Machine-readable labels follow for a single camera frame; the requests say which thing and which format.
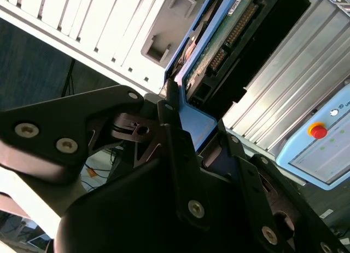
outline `label sticker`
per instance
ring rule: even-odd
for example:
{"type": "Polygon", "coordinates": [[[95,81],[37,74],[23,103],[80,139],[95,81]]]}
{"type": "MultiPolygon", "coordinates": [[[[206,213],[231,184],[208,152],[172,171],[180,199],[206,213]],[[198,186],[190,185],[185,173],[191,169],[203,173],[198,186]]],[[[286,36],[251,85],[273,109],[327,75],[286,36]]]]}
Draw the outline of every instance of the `label sticker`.
{"type": "Polygon", "coordinates": [[[322,219],[325,219],[327,216],[329,216],[330,214],[332,214],[334,211],[331,209],[328,209],[325,213],[323,213],[322,215],[320,215],[319,217],[322,219]]]}
{"type": "Polygon", "coordinates": [[[229,15],[229,16],[232,15],[232,14],[235,12],[236,8],[238,7],[238,5],[240,4],[241,1],[242,1],[242,0],[236,0],[236,1],[234,2],[234,4],[232,5],[232,8],[231,8],[230,11],[228,12],[228,15],[229,15]]]}

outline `black cable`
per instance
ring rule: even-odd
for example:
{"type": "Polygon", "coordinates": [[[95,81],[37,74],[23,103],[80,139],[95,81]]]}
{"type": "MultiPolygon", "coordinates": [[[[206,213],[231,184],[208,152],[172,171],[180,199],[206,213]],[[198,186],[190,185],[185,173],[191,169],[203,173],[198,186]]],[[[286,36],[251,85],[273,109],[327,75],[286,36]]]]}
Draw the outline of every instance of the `black cable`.
{"type": "Polygon", "coordinates": [[[85,164],[85,166],[86,166],[87,168],[89,168],[90,170],[94,171],[94,173],[95,173],[97,176],[99,176],[99,177],[101,177],[101,178],[105,178],[105,179],[108,178],[108,176],[99,175],[97,172],[95,172],[95,169],[94,169],[94,168],[89,167],[87,164],[85,164]]]}
{"type": "Polygon", "coordinates": [[[74,92],[73,75],[71,75],[71,84],[72,84],[72,93],[73,93],[73,95],[74,95],[75,92],[74,92]]]}
{"type": "Polygon", "coordinates": [[[112,156],[113,156],[113,151],[114,151],[114,148],[111,148],[110,149],[110,158],[109,158],[109,163],[111,164],[111,165],[113,165],[113,160],[112,160],[112,156]]]}
{"type": "Polygon", "coordinates": [[[96,168],[92,168],[91,166],[88,166],[87,164],[85,164],[87,168],[90,168],[93,171],[102,171],[102,172],[110,172],[110,170],[107,169],[96,169],[96,168]]]}
{"type": "Polygon", "coordinates": [[[85,182],[84,180],[82,180],[82,182],[85,183],[85,184],[87,184],[88,186],[90,186],[90,187],[93,188],[93,189],[96,189],[96,188],[97,188],[97,186],[92,186],[92,185],[90,185],[88,182],[85,182]]]}

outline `metal screw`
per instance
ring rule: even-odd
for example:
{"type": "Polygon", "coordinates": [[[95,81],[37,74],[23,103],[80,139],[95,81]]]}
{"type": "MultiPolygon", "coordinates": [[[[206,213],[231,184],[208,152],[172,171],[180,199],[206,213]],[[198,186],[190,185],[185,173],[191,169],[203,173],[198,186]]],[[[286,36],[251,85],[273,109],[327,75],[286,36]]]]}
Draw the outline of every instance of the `metal screw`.
{"type": "Polygon", "coordinates": [[[238,140],[238,138],[235,137],[235,136],[231,136],[231,139],[232,139],[232,141],[235,142],[235,143],[239,143],[239,142],[240,142],[240,141],[238,140]]]}
{"type": "Polygon", "coordinates": [[[24,138],[33,138],[39,134],[39,128],[31,123],[20,123],[15,127],[15,132],[24,138]]]}
{"type": "Polygon", "coordinates": [[[268,164],[269,161],[265,158],[265,157],[260,157],[261,161],[264,163],[264,164],[268,164]]]}
{"type": "Polygon", "coordinates": [[[188,209],[190,210],[191,214],[198,219],[204,217],[204,207],[198,201],[190,200],[190,202],[188,202],[188,209]]]}
{"type": "Polygon", "coordinates": [[[266,238],[266,240],[272,244],[272,245],[277,245],[277,237],[274,231],[270,227],[263,226],[262,229],[262,234],[266,238]]]}
{"type": "Polygon", "coordinates": [[[138,96],[135,93],[128,93],[128,95],[130,97],[132,97],[133,99],[137,99],[138,98],[138,96]]]}
{"type": "Polygon", "coordinates": [[[56,148],[62,153],[75,153],[78,149],[78,144],[70,138],[62,138],[57,141],[56,148]]]}
{"type": "Polygon", "coordinates": [[[165,107],[167,107],[167,108],[168,108],[169,110],[171,110],[171,111],[174,109],[171,105],[169,105],[169,104],[167,104],[167,103],[165,104],[165,107]]]}
{"type": "Polygon", "coordinates": [[[324,253],[332,253],[332,250],[325,242],[321,242],[321,248],[324,253]]]}

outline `circuit board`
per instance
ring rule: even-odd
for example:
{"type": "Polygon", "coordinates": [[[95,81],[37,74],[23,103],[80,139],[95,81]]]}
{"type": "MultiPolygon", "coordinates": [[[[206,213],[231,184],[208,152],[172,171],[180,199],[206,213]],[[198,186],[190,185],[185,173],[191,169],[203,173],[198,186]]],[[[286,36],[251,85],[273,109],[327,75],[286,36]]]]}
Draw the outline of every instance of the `circuit board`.
{"type": "Polygon", "coordinates": [[[258,5],[254,3],[254,0],[235,0],[223,22],[220,24],[220,27],[216,30],[194,68],[186,78],[186,92],[195,83],[198,83],[199,79],[202,79],[208,70],[212,73],[220,67],[220,64],[228,53],[227,49],[232,49],[232,45],[243,31],[249,19],[252,18],[257,8],[258,5]]]}

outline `gray metal panel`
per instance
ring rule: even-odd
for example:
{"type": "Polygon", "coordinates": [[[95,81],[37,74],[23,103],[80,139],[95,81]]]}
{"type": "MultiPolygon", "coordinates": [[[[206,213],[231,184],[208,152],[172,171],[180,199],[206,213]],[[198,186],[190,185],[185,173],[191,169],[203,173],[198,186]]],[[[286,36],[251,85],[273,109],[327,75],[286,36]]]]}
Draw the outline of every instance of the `gray metal panel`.
{"type": "Polygon", "coordinates": [[[350,23],[328,0],[312,5],[224,118],[276,154],[279,145],[350,74],[350,23]]]}

